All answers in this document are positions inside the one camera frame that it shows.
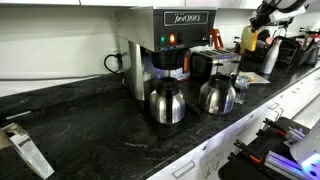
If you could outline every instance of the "black granite countertop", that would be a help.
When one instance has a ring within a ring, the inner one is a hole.
[[[243,62],[240,70],[258,72],[260,66],[255,62]],[[52,103],[45,108],[37,106],[28,115],[10,122],[0,121],[0,126],[16,122],[30,133],[55,170],[49,180],[145,179],[315,69],[275,67],[272,75],[266,77],[271,84],[251,85],[245,103],[235,105],[225,116],[203,112],[197,105],[201,83],[183,82],[180,88],[187,103],[200,114],[201,121],[166,140],[158,138],[135,100],[121,85],[121,79],[115,75],[78,82],[107,81],[105,91],[97,90],[90,95],[82,92],[86,95],[71,101]],[[52,93],[52,96],[57,97],[59,93]],[[0,179],[39,178],[13,147],[9,147],[0,151]]]

